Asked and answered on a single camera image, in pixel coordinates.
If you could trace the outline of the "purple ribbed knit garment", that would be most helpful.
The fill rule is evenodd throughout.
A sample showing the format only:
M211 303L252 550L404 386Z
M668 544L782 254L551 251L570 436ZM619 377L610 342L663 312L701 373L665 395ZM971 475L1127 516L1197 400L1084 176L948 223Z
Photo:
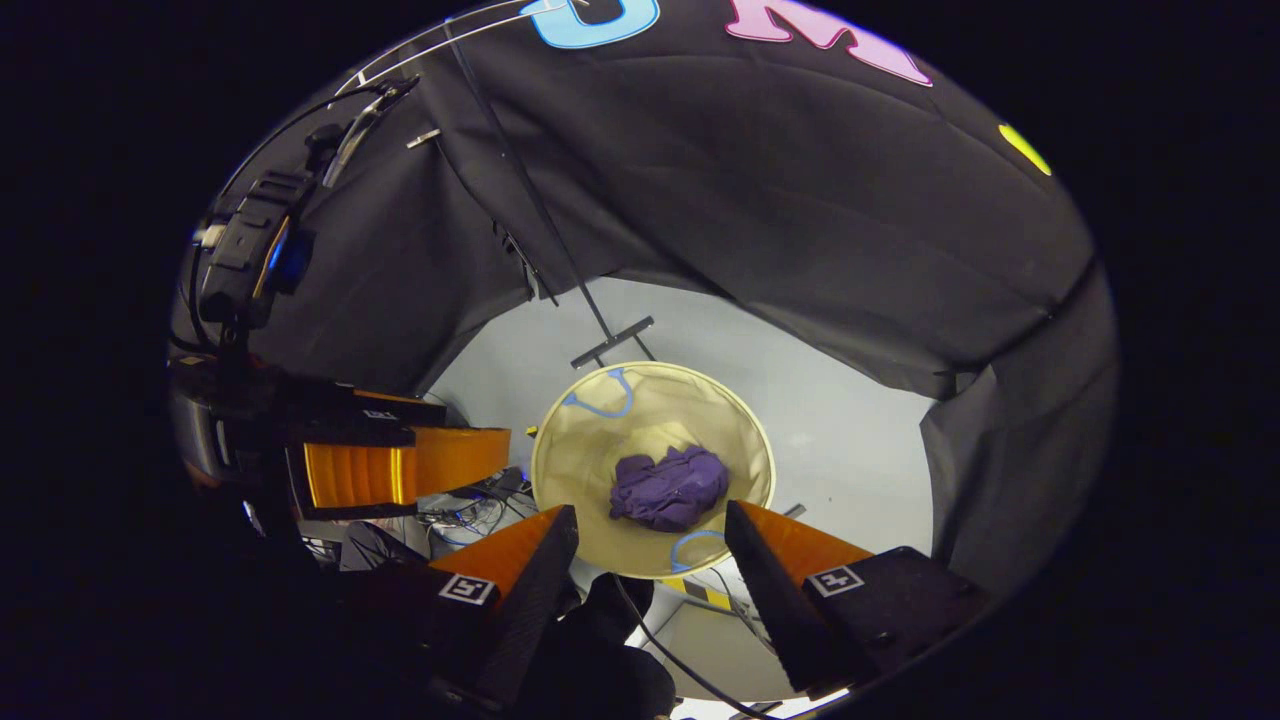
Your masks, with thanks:
M609 518L628 519L650 530L692 529L728 492L730 469L718 455L691 445L669 446L658 460L622 457L614 465Z

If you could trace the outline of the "beige round laundry hamper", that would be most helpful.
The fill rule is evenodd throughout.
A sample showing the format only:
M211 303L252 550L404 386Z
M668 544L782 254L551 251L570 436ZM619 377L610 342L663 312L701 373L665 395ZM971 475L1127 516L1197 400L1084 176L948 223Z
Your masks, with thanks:
M666 533L609 518L614 465L632 455L663 457L669 446L716 454L730 469L727 495L692 529ZM756 414L727 386L669 363L621 363L577 379L547 413L529 477L538 505L568 503L579 523L579 557L622 577L669 579L730 556L728 501L768 507L776 461Z

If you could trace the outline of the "white clothes hanger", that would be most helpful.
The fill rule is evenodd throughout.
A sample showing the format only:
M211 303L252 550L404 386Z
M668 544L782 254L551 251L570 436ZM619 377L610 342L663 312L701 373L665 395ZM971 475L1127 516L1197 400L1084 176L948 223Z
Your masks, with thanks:
M526 23L539 15L553 12L589 8L593 0L532 0L531 8L524 8L524 0L503 0L502 3L479 6L445 18L426 29L411 35L381 53L353 67L348 76L332 92L339 94L366 88L383 82L387 77L402 70L439 49L506 26Z

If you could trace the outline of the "black backdrop cloth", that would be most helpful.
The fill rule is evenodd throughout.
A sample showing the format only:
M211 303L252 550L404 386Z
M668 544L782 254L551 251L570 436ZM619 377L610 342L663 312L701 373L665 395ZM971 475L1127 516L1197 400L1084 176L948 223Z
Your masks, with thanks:
M607 1L462 40L586 282L721 297L932 398L932 550L1021 591L1080 514L1117 395L1114 301L1068 190L957 82L803 0ZM333 96L351 69L241 163L192 243L218 201L301 165L306 135L412 81L312 196L308 277L255 334L279 364L403 392L530 290L577 290L448 46Z

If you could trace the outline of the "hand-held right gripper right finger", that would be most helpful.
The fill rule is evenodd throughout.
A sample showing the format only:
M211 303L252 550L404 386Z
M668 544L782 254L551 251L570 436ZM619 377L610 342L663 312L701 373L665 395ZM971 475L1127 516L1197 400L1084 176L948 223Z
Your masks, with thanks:
M724 541L790 684L812 700L892 676L989 605L911 547L873 553L742 500L726 506Z

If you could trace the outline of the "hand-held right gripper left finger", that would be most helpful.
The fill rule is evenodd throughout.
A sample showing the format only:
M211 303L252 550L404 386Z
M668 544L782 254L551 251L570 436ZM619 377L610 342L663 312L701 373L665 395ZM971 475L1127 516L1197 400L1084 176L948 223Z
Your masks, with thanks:
M430 562L339 573L347 635L390 684L375 697L422 716L504 715L577 547L577 515L562 503Z

